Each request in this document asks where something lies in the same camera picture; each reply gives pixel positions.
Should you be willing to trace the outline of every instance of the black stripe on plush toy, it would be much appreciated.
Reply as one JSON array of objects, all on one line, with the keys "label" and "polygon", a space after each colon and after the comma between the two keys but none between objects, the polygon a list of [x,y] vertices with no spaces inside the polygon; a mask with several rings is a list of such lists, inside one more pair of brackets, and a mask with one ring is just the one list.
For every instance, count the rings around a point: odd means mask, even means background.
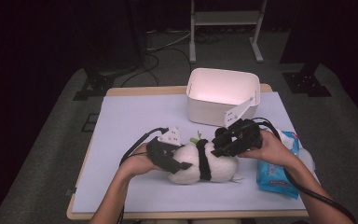
[{"label": "black stripe on plush toy", "polygon": [[200,139],[196,144],[197,149],[199,150],[199,160],[200,160],[200,179],[211,180],[211,168],[209,167],[208,159],[205,155],[205,145],[208,143],[206,139]]}]

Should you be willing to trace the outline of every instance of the blue plastic package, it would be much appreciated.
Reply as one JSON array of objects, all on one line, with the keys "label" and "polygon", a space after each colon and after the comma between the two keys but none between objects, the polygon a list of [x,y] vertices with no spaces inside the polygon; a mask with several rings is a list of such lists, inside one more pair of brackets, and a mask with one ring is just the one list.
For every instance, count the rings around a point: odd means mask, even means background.
[{"label": "blue plastic package", "polygon": [[[298,156],[299,145],[297,135],[291,132],[282,133],[294,140],[289,141],[293,142],[292,148],[288,147],[287,144],[286,146]],[[298,198],[298,190],[287,180],[283,168],[279,165],[258,161],[256,182],[261,190],[280,193],[294,199]]]}]

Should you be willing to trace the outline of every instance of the dark background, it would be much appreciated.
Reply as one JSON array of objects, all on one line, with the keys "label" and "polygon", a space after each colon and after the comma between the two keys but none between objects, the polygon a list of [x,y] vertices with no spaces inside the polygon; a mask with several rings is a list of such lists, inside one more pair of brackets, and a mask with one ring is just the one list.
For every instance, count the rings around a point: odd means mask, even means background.
[{"label": "dark background", "polygon": [[[197,0],[197,9],[259,3]],[[72,74],[138,65],[144,31],[188,29],[189,9],[189,0],[0,1],[0,203]],[[316,59],[358,105],[358,1],[269,0],[262,29],[289,28],[282,63]]]}]

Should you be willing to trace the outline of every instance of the white metal stand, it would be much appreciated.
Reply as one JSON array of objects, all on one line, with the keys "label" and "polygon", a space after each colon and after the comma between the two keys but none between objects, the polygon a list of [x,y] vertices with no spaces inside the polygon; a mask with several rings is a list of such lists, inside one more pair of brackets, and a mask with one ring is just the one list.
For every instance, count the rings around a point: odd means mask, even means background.
[{"label": "white metal stand", "polygon": [[255,33],[250,37],[250,43],[258,63],[262,63],[263,56],[257,46],[257,39],[260,33],[261,23],[264,18],[268,0],[263,0],[260,10],[254,11],[215,11],[215,12],[196,12],[195,0],[191,0],[191,27],[190,27],[190,61],[196,61],[196,43],[194,40],[195,26],[201,25],[253,25]]}]

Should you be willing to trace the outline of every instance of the forearm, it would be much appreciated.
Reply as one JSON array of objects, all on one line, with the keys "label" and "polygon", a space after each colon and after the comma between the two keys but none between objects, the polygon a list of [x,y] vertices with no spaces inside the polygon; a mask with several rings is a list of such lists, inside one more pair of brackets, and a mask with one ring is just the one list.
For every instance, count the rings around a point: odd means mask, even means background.
[{"label": "forearm", "polygon": [[[331,196],[322,188],[310,170],[300,160],[285,167],[291,177],[302,187],[318,193],[328,199]],[[300,191],[301,199],[307,208],[312,223],[352,223],[349,218],[331,205],[321,202]]]},{"label": "forearm", "polygon": [[117,223],[126,201],[131,176],[117,172],[90,223]]}]

